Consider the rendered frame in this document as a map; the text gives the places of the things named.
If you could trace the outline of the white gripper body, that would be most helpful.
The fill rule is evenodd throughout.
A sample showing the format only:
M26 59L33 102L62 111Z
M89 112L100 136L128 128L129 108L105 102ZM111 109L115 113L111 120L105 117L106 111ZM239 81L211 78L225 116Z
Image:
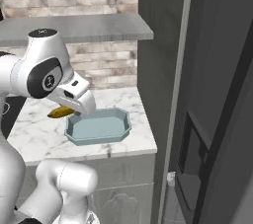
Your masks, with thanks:
M87 90L77 101L75 113L78 115L89 115L96 109L96 101L90 90Z

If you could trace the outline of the pale blue tupperware tray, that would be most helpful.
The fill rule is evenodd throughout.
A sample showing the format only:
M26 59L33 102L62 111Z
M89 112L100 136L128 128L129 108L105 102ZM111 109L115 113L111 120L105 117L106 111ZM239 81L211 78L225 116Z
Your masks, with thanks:
M123 141L131 131L128 112L119 108L99 109L90 115L73 114L66 120L67 139L77 146Z

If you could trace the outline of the dark grey fridge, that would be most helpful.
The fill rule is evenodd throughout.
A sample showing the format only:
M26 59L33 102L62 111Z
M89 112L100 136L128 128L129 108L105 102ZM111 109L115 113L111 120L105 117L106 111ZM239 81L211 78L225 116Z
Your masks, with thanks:
M185 47L192 0L138 0L140 17L153 30L151 40L137 46L137 88L144 105L157 154L151 224L176 224L168 212L182 209L167 174L177 172L175 141Z

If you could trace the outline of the dark grey fridge door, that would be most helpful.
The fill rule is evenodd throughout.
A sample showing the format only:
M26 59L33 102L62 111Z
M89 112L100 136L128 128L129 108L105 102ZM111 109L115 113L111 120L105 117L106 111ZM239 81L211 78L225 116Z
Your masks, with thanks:
M192 0L179 102L186 224L253 224L253 0Z

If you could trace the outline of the yellow brown oblong food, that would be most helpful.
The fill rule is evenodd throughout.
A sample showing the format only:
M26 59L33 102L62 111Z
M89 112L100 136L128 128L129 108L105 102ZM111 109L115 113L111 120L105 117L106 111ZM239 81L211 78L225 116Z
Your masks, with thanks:
M73 109L67 106L59 106L58 108L52 110L47 116L50 118L62 118L73 113Z

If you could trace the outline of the black hob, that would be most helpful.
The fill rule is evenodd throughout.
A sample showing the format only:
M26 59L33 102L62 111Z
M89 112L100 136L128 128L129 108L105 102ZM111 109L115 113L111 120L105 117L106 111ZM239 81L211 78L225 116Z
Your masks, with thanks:
M25 101L26 98L21 96L7 98L0 97L1 131L5 138L8 138Z

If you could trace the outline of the pale grey drawer front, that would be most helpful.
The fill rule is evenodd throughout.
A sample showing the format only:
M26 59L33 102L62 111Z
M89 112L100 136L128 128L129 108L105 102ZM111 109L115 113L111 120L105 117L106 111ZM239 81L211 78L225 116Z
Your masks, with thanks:
M97 189L136 186L153 182L154 154L79 161L98 173Z

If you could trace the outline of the pale grey cupboard door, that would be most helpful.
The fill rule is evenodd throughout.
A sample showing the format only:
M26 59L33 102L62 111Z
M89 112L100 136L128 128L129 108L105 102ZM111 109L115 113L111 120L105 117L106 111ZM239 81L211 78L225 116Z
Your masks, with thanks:
M97 189L88 197L101 224L150 224L153 184Z

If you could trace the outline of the grey wall shelf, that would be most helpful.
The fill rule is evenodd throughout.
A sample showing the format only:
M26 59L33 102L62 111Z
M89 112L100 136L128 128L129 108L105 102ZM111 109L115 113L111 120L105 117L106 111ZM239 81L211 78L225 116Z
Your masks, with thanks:
M28 33L57 30L65 43L153 39L153 31L136 13L9 18L0 22L0 46L26 46Z

